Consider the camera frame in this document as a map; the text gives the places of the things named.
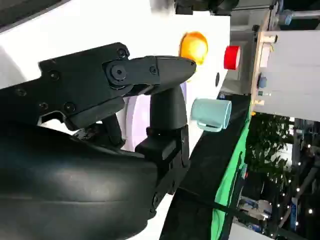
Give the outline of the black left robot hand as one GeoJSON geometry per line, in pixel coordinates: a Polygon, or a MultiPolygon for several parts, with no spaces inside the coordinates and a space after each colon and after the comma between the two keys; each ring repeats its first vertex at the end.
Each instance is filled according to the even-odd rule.
{"type": "Polygon", "coordinates": [[[209,12],[211,15],[230,16],[239,0],[175,0],[177,15],[193,15],[194,11],[209,12]]]}

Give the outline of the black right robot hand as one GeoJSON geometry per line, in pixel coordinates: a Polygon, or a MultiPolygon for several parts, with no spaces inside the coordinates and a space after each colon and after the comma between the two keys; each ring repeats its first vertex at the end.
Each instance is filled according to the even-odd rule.
{"type": "Polygon", "coordinates": [[[193,60],[112,43],[41,61],[0,91],[0,237],[125,240],[189,166],[193,60]]]}

